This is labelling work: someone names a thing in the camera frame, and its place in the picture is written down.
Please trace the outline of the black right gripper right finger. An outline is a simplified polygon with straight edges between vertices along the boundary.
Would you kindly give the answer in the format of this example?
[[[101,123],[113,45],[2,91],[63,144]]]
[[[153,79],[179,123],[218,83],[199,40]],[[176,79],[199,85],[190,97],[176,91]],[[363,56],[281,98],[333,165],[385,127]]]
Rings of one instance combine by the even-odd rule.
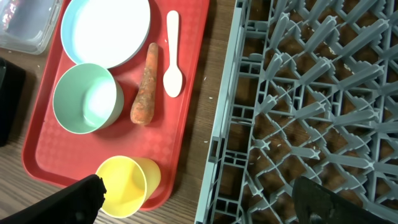
[[[389,223],[304,176],[295,180],[292,198],[300,223]]]

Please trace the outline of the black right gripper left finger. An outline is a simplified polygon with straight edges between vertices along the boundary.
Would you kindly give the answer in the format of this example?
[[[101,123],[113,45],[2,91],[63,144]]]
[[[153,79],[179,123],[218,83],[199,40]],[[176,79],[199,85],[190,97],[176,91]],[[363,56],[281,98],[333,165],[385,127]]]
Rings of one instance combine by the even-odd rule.
[[[59,192],[1,220],[1,224],[93,224],[106,188],[91,174]]]

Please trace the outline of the yellow plastic cup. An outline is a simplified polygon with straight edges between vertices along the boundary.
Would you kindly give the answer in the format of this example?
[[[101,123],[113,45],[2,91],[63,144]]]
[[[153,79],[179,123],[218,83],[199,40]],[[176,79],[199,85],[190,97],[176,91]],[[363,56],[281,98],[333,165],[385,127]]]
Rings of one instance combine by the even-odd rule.
[[[113,156],[97,169],[106,188],[101,211],[113,218],[126,218],[139,209],[161,181],[159,166],[151,159]]]

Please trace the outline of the mint green bowl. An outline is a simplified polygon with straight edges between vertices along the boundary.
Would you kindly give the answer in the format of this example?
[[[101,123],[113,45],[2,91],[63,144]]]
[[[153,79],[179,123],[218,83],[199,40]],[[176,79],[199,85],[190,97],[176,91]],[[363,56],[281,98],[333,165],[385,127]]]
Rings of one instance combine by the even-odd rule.
[[[113,124],[124,106],[123,90],[110,71],[83,63],[59,79],[52,100],[59,125],[73,134],[89,134]]]

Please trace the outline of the orange carrot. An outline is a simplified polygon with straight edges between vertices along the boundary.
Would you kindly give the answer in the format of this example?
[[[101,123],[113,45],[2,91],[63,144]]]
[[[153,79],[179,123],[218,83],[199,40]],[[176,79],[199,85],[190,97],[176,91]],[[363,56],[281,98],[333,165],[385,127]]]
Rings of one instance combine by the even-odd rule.
[[[147,125],[154,116],[158,56],[159,46],[153,42],[149,45],[143,78],[131,107],[130,119],[134,124]]]

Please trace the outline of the red snack wrapper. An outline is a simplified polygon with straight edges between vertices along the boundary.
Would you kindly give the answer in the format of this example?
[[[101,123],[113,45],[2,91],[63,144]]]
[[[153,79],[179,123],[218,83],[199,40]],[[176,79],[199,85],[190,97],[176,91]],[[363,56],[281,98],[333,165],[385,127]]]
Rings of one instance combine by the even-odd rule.
[[[1,29],[7,30],[21,0],[1,0]]]

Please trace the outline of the grey dishwasher rack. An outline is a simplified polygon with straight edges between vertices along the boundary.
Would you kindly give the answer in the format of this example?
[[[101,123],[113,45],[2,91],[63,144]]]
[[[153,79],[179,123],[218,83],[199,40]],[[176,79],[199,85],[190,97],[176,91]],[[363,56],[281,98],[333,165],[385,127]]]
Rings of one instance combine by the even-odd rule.
[[[397,2],[237,1],[196,223],[297,223],[304,176],[397,221]]]

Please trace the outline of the red serving tray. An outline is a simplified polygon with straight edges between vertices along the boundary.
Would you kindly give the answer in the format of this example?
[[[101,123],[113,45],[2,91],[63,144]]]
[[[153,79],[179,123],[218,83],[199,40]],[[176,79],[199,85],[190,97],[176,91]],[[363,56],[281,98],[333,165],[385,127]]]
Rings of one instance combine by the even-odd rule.
[[[160,47],[160,75],[169,65],[166,15],[175,10],[180,16],[178,67],[183,73],[183,88],[178,97],[171,98],[162,84],[157,85],[156,112],[147,126],[133,124],[129,118],[142,79],[146,49],[111,70],[124,93],[123,111],[112,125],[91,134],[78,135],[58,124],[52,108],[53,91],[73,62],[62,47],[61,28],[56,27],[22,148],[25,171],[35,179],[66,187],[93,174],[109,157],[145,157],[159,165],[162,177],[142,209],[153,210],[165,203],[177,173],[209,5],[208,1],[150,2],[151,27],[147,41],[156,42]]]

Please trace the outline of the black tray bin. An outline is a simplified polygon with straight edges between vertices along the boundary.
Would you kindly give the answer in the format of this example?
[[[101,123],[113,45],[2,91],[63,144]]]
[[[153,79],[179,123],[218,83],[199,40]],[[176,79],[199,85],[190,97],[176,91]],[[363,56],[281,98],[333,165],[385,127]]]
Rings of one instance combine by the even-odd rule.
[[[1,58],[1,146],[11,132],[25,77],[23,68]]]

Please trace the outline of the white plastic spoon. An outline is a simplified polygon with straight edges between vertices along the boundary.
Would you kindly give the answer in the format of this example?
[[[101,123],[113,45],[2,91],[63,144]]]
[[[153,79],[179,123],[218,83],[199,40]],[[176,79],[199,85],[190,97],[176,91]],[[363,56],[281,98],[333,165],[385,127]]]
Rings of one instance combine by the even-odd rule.
[[[178,67],[179,14],[170,11],[167,14],[167,38],[169,44],[169,67],[164,73],[163,84],[166,94],[176,98],[181,92],[183,76]]]

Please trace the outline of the light blue plate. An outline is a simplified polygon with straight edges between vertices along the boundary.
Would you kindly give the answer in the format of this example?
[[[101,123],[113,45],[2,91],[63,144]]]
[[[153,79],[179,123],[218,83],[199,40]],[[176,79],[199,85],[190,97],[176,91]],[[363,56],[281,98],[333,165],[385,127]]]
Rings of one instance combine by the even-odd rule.
[[[63,49],[75,64],[117,67],[144,45],[150,16],[148,0],[72,0],[61,23]]]

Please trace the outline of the clear plastic bin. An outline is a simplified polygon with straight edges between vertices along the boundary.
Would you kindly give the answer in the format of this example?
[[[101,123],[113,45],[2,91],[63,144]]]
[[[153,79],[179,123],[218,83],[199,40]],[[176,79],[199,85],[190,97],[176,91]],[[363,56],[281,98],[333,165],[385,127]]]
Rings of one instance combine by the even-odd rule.
[[[1,47],[41,54],[51,38],[62,4],[62,0],[21,0],[8,29],[1,29]]]

